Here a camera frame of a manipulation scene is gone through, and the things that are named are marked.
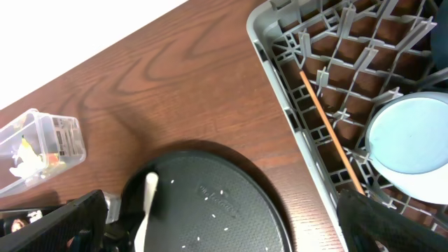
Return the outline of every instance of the white spoon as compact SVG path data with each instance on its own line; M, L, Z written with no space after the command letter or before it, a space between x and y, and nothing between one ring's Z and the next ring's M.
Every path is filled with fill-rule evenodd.
M143 218L143 221L137 230L137 234L135 235L135 252L144 252L145 249L146 228L148 227L149 211L151 210L151 204L153 203L158 181L159 176L155 172L150 172L146 175L145 192L143 198L143 210L145 211L145 217Z

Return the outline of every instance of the clear plastic container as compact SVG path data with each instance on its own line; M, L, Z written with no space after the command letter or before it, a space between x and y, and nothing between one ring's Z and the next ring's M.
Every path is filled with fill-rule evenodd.
M0 197L37 186L85 156L76 118L29 109L0 129Z

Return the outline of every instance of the orange stick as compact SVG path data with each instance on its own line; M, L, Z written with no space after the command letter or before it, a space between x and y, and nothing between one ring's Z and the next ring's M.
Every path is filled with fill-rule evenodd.
M335 143L337 152L339 153L339 155L342 158L342 161L345 165L345 167L347 168L347 171L349 172L350 178L353 181L353 183L355 184L355 187L357 189L357 191L362 194L365 195L364 193L364 189L361 186L361 184L359 183L358 177L356 177L355 171L353 170L353 167L350 164L349 159L347 158L347 156L345 155L344 150L342 149L341 143L339 142L339 140L336 137L335 131L333 130L333 127L331 127L330 121L328 121L327 115L325 114L325 112L323 111L323 108L321 106L321 103L319 102L319 100L317 99L316 94L314 93L313 87L311 86L311 84L308 81L307 76L305 75L304 71L300 72L300 77L302 78L303 82L305 83L305 86L307 87L308 93L311 96L311 99L313 99L314 105L316 105L317 111L319 112L319 114L322 117L322 121L325 124L325 126L327 127L328 133L330 133L331 139L333 140L333 143Z

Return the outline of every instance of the plastic dish rack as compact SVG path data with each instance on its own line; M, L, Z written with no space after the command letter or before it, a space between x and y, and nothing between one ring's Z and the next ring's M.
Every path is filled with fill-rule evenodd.
M366 195L448 237L447 206L400 192L376 172L364 144L386 102L446 92L448 69L435 69L429 44L437 9L432 0L271 0L248 18L249 37L343 245L338 191L354 185L299 72L315 87Z

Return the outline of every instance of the white background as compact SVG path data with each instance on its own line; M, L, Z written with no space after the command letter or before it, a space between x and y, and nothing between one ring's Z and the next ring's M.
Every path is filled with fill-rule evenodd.
M0 109L185 1L0 1Z

